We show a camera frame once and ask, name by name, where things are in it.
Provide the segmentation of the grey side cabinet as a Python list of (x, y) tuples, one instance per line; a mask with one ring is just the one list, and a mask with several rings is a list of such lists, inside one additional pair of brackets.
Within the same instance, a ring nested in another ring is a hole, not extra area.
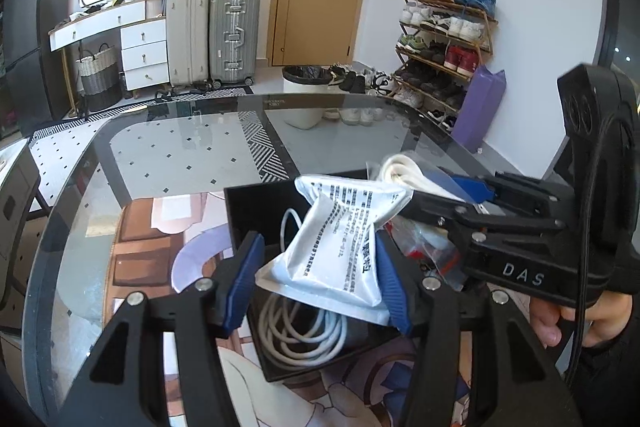
[(39, 190), (40, 173), (30, 153), (28, 140), (21, 139), (1, 150), (0, 248), (1, 306), (8, 300), (14, 255), (32, 201)]

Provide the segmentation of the adidas bag with rope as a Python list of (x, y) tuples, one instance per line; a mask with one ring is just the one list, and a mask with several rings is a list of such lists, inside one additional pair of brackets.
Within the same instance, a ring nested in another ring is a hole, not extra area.
[[(420, 159), (414, 152), (397, 153), (384, 157), (380, 162), (368, 161), (367, 177), (369, 180), (393, 183), (413, 191), (424, 192), (445, 198), (452, 198), (439, 186), (439, 175), (446, 170)], [(484, 202), (469, 202), (475, 209), (489, 215)]]

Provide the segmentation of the white sachet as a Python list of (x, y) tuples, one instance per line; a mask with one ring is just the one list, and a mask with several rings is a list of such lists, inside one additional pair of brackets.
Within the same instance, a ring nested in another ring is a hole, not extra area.
[(360, 321), (390, 323), (376, 277), (375, 232), (410, 202), (411, 188), (318, 174), (294, 185), (310, 208), (285, 251), (256, 272), (256, 285)]

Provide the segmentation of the white suitcase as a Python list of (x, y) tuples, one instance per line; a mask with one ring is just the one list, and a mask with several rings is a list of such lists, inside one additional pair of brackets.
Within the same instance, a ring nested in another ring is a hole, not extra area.
[(166, 0), (169, 81), (183, 88), (208, 79), (209, 0)]

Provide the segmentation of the woven laundry basket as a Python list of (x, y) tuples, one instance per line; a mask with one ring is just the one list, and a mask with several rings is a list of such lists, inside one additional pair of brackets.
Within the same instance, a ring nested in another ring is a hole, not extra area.
[(114, 46), (102, 43), (98, 52), (83, 50), (76, 61), (89, 112), (99, 112), (122, 99), (118, 57)]

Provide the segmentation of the black cardboard storage box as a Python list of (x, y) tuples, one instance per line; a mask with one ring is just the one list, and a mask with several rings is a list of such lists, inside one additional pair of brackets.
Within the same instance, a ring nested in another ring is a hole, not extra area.
[(400, 214), (422, 195), (472, 199), (457, 176), (424, 172), (404, 155), (369, 171), (303, 174), (224, 192), (233, 243), (256, 232), (266, 247), (248, 312), (266, 381), (324, 369), (393, 338), (375, 233), (415, 225)]

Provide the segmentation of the white trash bin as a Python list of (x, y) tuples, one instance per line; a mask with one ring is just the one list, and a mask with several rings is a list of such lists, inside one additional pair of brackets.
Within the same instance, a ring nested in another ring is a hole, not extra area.
[(293, 95), (298, 102), (297, 108), (285, 109), (284, 121), (299, 130), (317, 126), (324, 109), (314, 99), (329, 92), (332, 80), (329, 69), (314, 65), (288, 65), (282, 67), (282, 77), (283, 93)]

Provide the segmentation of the silver suitcase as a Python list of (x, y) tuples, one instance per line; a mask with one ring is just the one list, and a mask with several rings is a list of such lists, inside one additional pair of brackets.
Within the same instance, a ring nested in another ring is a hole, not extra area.
[(260, 0), (210, 0), (209, 79), (215, 89), (254, 82)]

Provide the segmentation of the purple bag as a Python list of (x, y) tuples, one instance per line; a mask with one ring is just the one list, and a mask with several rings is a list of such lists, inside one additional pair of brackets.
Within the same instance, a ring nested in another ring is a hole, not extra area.
[(504, 70), (491, 72), (485, 65), (474, 72), (451, 136), (475, 153), (483, 144), (506, 91)]

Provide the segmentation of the anime print table mat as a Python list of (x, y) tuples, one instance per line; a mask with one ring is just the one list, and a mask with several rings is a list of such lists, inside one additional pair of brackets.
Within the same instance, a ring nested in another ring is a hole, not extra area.
[[(231, 257), (221, 193), (142, 198), (120, 215), (110, 254), (104, 317), (134, 291), (172, 296)], [(218, 351), (243, 426), (396, 426), (407, 396), (413, 349), (390, 329), (356, 322), (343, 353), (326, 369), (278, 369), (258, 352), (255, 291), (242, 324)]]

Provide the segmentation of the red white snack packet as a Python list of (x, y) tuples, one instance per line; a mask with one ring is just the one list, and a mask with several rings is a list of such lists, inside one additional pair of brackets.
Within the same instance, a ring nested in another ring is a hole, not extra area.
[(424, 265), (427, 271), (436, 270), (451, 286), (462, 285), (462, 258), (444, 229), (424, 225), (397, 216), (386, 225), (400, 251)]

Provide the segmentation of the white drawer desk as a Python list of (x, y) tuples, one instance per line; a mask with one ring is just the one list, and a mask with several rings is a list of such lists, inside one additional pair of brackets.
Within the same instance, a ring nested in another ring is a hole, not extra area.
[(49, 32), (50, 49), (78, 46), (96, 50), (107, 44), (128, 91), (169, 82), (164, 0), (134, 0), (58, 25)]

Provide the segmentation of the wooden shoe rack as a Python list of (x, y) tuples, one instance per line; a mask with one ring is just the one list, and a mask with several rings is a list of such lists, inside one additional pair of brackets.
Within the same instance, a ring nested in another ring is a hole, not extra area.
[(450, 132), (473, 76), (494, 54), (497, 0), (402, 0), (393, 96)]

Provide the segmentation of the black refrigerator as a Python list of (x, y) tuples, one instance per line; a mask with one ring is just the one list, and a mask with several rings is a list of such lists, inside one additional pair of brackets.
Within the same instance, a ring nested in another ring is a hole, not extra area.
[(49, 41), (49, 32), (67, 17), (69, 1), (4, 0), (6, 80), (24, 135), (70, 111), (61, 53)]

